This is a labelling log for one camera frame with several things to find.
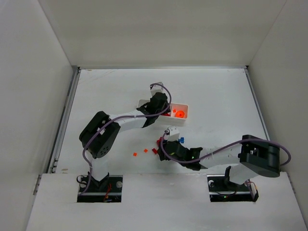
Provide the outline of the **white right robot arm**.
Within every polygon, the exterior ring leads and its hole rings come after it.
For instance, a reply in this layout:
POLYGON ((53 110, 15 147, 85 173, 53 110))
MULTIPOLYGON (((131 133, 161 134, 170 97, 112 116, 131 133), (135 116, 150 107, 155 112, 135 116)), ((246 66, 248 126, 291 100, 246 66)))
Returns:
POLYGON ((193 171, 226 166, 227 180, 239 185, 256 176, 277 178, 281 171, 280 147, 251 135, 213 151, 186 148, 180 141, 161 138, 157 153, 160 161, 172 160, 193 171))

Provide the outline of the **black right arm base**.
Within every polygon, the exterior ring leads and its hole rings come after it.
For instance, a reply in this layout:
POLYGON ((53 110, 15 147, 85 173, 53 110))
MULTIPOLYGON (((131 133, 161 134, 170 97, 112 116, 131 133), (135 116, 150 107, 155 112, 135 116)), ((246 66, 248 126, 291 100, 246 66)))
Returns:
POLYGON ((207 175, 210 202, 253 202, 259 198, 256 184, 250 180, 239 185, 230 181, 230 169, 224 175, 207 175))

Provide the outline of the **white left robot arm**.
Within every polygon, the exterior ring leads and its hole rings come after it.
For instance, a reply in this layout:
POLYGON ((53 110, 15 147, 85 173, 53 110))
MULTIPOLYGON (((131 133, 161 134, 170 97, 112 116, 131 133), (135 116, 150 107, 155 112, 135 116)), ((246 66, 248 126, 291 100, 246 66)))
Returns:
POLYGON ((97 112, 79 136, 85 152, 92 156, 90 161, 92 180, 100 182, 107 177, 105 156, 111 150, 118 133, 150 126, 161 114, 170 111, 170 104, 166 94, 157 92, 149 102, 131 112, 120 115, 97 112))

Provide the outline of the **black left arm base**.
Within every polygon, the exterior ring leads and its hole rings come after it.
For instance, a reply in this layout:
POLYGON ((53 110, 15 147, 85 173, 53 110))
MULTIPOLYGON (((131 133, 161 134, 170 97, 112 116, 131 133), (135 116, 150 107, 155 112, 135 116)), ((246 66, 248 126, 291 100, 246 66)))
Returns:
POLYGON ((89 181, 89 175, 77 177, 79 189, 77 193, 78 203, 121 203, 122 201, 122 175, 107 175, 101 181, 91 178, 90 184, 83 192, 89 181))

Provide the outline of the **red stacked lego bricks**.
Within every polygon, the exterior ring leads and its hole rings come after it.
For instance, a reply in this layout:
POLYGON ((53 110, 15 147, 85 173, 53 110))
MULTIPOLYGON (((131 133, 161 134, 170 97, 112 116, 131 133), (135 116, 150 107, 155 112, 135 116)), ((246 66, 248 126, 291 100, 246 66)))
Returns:
POLYGON ((157 145, 160 147, 160 145, 161 145, 161 143, 162 142, 164 142, 164 139, 162 138, 162 137, 160 137, 157 141, 156 141, 156 143, 157 143, 157 145))

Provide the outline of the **white three-compartment sorting tray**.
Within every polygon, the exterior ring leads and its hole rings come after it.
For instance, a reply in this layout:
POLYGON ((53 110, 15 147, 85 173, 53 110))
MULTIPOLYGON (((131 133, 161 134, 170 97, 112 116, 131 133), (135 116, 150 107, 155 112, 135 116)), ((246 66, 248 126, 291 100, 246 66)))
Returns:
POLYGON ((160 115, 155 123, 165 125, 182 126, 188 118, 188 105, 180 103, 171 103, 169 110, 160 115))

